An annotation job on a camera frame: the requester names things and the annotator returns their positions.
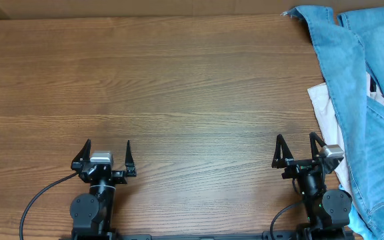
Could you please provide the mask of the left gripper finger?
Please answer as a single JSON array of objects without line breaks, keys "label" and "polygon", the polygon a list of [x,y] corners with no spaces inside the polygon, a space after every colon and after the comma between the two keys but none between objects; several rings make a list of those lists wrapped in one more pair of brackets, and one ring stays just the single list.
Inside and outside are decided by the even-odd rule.
[{"label": "left gripper finger", "polygon": [[78,154],[74,157],[72,162],[80,162],[80,161],[89,161],[90,160],[90,151],[91,151],[91,140],[86,140],[83,148],[78,152]]},{"label": "left gripper finger", "polygon": [[125,154],[125,166],[128,171],[132,171],[135,168],[132,152],[131,152],[131,146],[130,146],[130,140],[127,141],[127,148],[126,148],[126,154]]}]

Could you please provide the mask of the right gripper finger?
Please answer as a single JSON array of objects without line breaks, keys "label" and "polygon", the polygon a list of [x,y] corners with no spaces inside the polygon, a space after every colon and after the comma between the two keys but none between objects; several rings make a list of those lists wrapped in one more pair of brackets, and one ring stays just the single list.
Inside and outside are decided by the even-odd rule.
[{"label": "right gripper finger", "polygon": [[319,156],[319,149],[322,149],[324,146],[326,146],[326,143],[315,132],[311,132],[309,134],[309,140],[311,144],[312,158],[316,159]]},{"label": "right gripper finger", "polygon": [[290,152],[282,134],[276,137],[275,152],[273,161],[290,161],[293,160],[293,155]]}]

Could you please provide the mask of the light blue denim jeans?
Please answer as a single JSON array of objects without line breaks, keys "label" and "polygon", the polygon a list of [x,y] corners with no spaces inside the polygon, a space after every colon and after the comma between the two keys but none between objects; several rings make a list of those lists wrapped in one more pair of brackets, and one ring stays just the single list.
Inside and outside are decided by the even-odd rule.
[{"label": "light blue denim jeans", "polygon": [[362,232],[384,239],[384,7],[335,15],[300,5],[342,133]]}]

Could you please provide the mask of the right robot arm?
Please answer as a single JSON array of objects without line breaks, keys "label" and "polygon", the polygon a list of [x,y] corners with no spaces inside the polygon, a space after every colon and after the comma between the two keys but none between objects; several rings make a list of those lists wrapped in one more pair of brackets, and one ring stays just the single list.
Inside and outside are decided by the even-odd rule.
[{"label": "right robot arm", "polygon": [[[338,145],[326,144],[315,132],[309,134],[311,158],[296,160],[283,136],[276,138],[272,168],[283,169],[283,179],[291,179],[301,200],[288,205],[274,216],[269,228],[270,239],[296,240],[351,240],[352,231],[345,227],[350,223],[352,196],[341,189],[327,189],[326,176],[343,160],[344,152]],[[288,233],[276,232],[276,220],[286,211],[300,205],[305,207],[307,222]]]}]

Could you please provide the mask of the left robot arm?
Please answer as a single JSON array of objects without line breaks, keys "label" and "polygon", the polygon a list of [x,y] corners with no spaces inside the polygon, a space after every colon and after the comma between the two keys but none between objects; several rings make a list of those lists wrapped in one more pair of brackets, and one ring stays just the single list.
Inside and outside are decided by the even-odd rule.
[{"label": "left robot arm", "polygon": [[110,151],[92,153],[90,140],[72,160],[71,169],[84,183],[89,184],[89,192],[78,195],[71,203],[71,238],[120,239],[120,234],[111,226],[111,220],[116,186],[126,184],[129,177],[137,175],[130,143],[126,147],[124,170],[113,169]]}]

